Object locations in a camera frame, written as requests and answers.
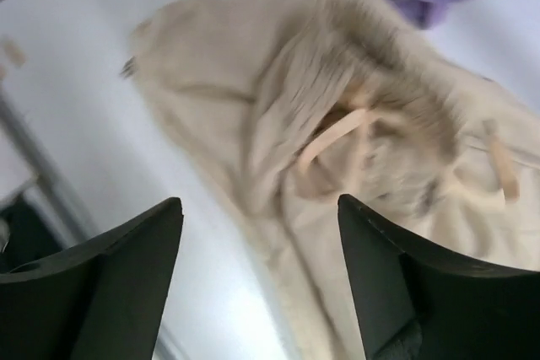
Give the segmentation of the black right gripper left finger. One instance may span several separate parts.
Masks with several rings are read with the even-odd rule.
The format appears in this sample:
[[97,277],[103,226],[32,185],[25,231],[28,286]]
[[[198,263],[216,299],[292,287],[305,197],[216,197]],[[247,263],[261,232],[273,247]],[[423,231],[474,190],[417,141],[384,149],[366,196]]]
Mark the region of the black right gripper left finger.
[[1,276],[3,359],[150,359],[183,224],[170,197]]

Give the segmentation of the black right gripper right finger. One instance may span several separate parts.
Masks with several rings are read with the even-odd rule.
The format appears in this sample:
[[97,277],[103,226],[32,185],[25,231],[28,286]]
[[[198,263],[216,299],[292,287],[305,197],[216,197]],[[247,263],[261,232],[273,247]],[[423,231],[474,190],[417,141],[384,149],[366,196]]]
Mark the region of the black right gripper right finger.
[[539,275],[448,250],[350,195],[338,226],[368,359],[539,356]]

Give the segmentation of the beige trousers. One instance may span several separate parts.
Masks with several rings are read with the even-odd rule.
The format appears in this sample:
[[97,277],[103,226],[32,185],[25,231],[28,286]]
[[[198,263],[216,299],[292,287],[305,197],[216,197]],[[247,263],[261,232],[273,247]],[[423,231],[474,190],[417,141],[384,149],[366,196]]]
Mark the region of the beige trousers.
[[350,194],[475,258],[539,267],[539,117],[387,0],[177,0],[124,70],[267,268],[303,359],[361,359]]

